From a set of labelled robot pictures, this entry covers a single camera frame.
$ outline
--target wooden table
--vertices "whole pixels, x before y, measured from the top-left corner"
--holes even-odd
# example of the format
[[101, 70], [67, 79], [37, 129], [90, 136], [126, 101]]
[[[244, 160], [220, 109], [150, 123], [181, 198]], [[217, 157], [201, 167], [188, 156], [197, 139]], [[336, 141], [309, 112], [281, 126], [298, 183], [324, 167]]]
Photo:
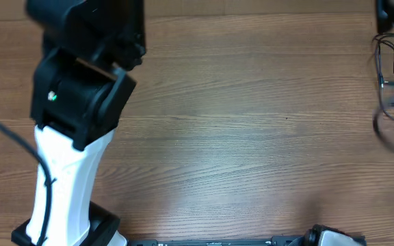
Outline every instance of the wooden table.
[[[129, 238], [265, 238], [322, 223], [394, 245], [394, 156], [375, 138], [366, 13], [147, 20], [138, 85], [93, 201]], [[0, 120], [34, 142], [40, 30], [0, 23]], [[0, 134], [0, 245], [36, 162]]]

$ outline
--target black device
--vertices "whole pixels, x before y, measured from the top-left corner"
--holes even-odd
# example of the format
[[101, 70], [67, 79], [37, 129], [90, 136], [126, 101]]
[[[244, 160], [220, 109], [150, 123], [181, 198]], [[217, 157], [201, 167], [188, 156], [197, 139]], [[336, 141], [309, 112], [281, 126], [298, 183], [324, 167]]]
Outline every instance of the black device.
[[[129, 241], [128, 246], [318, 246], [323, 232], [332, 231], [339, 234], [344, 232], [329, 228], [324, 225], [314, 225], [307, 230], [304, 236], [273, 236], [267, 239], [244, 240], [190, 240], [190, 241]], [[353, 237], [360, 246], [367, 246], [364, 236]]]

